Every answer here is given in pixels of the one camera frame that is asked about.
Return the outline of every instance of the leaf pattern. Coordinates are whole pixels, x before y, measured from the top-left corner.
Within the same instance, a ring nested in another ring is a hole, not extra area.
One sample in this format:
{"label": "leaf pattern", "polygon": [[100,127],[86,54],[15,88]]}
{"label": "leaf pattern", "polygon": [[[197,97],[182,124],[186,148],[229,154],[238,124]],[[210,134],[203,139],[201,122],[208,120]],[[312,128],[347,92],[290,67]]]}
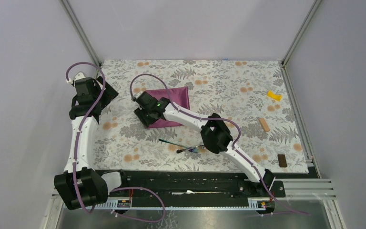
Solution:
{"label": "leaf pattern", "polygon": [[[277,61],[106,60],[102,69],[119,96],[100,116],[93,147],[96,169],[240,171],[222,155],[209,151],[177,154],[177,146],[158,141],[162,138],[183,146],[201,144],[200,133],[188,127],[143,127],[133,114],[138,105],[131,101],[129,85],[136,75],[152,73],[169,87],[187,87],[191,110],[206,115],[217,113],[235,121],[242,130],[238,144],[262,166],[279,173],[308,171]],[[162,84],[150,77],[139,78],[133,84],[135,91],[160,88]],[[269,90],[281,94],[282,100],[267,97]],[[269,132],[260,126],[260,117],[268,123]],[[227,126],[235,138],[236,128],[229,123]],[[278,166],[277,154],[285,154],[287,168]]]}

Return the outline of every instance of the utensil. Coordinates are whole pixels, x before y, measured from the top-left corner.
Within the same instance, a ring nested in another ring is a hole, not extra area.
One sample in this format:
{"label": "utensil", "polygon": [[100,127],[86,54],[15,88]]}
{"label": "utensil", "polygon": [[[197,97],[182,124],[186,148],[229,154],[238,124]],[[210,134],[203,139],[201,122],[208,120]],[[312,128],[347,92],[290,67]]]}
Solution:
{"label": "utensil", "polygon": [[158,139],[160,142],[165,142],[165,143],[169,143],[169,144],[172,144],[172,145],[175,145],[175,146],[180,146],[180,147],[183,147],[184,149],[183,149],[183,151],[184,150],[191,150],[191,152],[193,152],[193,153],[199,153],[200,152],[200,149],[199,148],[197,148],[197,146],[196,147],[187,147],[187,146],[182,146],[182,145],[179,145],[179,144],[176,144],[176,143],[173,143],[173,142],[169,142],[169,141],[166,141],[166,140],[163,140],[163,139]]}

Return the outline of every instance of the gray floor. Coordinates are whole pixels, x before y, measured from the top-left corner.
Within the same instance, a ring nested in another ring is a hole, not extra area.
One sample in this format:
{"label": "gray floor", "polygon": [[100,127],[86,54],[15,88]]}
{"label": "gray floor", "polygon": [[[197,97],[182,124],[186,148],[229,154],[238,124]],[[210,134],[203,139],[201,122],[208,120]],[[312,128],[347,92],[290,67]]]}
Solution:
{"label": "gray floor", "polygon": [[[82,210],[64,209],[58,229],[326,229],[330,228],[325,207],[318,201],[291,201],[291,207],[307,211],[311,217],[297,214],[260,217],[252,211],[169,210],[164,221],[144,223],[115,218],[109,210],[96,210],[86,215]],[[277,207],[275,212],[285,211]],[[161,211],[129,211],[126,214],[145,219],[157,219]]]}

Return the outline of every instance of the wooden block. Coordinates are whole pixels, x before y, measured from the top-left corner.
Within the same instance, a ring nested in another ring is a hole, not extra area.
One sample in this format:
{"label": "wooden block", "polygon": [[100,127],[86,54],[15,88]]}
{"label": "wooden block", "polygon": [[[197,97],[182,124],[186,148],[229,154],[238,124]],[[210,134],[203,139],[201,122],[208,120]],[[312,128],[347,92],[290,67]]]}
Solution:
{"label": "wooden block", "polygon": [[269,125],[267,124],[267,122],[264,118],[259,118],[259,122],[260,122],[260,125],[262,125],[265,132],[270,131]]}
{"label": "wooden block", "polygon": [[285,155],[284,154],[278,154],[277,157],[278,157],[278,166],[280,168],[287,167],[287,160],[285,158]]}

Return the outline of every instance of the folded cloth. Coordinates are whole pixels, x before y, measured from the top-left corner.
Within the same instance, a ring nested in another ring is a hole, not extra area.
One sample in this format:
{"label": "folded cloth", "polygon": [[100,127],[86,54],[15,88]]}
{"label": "folded cloth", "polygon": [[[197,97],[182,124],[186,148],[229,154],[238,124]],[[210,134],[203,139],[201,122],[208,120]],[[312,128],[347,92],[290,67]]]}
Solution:
{"label": "folded cloth", "polygon": [[[162,97],[168,98],[168,93],[166,89],[159,89],[159,90],[146,90],[146,92],[157,100],[160,100]],[[169,92],[171,94],[171,100],[178,105],[190,109],[189,104],[189,90],[187,87],[179,87],[179,88],[169,88]],[[162,128],[162,127],[172,127],[172,126],[180,126],[182,124],[172,121],[166,121],[163,119],[159,119],[154,124],[150,125],[148,128]]]}

